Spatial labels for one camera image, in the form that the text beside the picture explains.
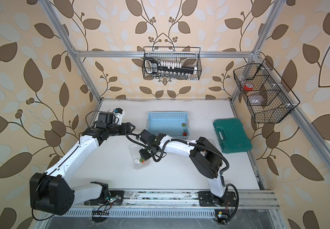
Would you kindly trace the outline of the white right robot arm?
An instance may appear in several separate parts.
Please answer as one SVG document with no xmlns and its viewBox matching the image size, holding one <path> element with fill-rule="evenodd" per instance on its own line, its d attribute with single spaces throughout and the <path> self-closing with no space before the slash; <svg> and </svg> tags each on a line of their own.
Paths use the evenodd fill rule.
<svg viewBox="0 0 330 229">
<path fill-rule="evenodd" d="M 238 203 L 237 190 L 230 192 L 232 184 L 225 184 L 223 173 L 230 164 L 221 152 L 206 138 L 195 141 L 173 138 L 166 134 L 154 135 L 147 130 L 135 135 L 135 143 L 142 147 L 139 151 L 144 160 L 159 162 L 165 154 L 173 153 L 188 157 L 197 171 L 208 179 L 210 191 L 199 192 L 201 206 L 232 206 Z"/>
</svg>

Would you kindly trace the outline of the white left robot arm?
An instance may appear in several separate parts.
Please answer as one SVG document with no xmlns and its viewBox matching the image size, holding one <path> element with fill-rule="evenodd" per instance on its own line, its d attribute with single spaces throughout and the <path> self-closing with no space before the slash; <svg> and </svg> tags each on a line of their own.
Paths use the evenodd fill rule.
<svg viewBox="0 0 330 229">
<path fill-rule="evenodd" d="M 88 156 L 109 137 L 126 135 L 134 130 L 135 126 L 131 123 L 87 128 L 63 158 L 44 173 L 35 173 L 32 176 L 31 209 L 61 216 L 73 205 L 86 201 L 104 205 L 120 200 L 119 196 L 111 196 L 106 183 L 92 181 L 87 186 L 73 187 L 70 181 Z"/>
</svg>

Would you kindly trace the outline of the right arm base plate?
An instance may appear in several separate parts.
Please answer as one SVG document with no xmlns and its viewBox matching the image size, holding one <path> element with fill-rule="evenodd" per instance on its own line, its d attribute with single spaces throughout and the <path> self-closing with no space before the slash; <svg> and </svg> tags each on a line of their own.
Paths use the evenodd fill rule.
<svg viewBox="0 0 330 229">
<path fill-rule="evenodd" d="M 235 207 L 238 203 L 236 194 L 232 191 L 226 191 L 222 197 L 210 191 L 199 191 L 198 199 L 201 207 Z"/>
</svg>

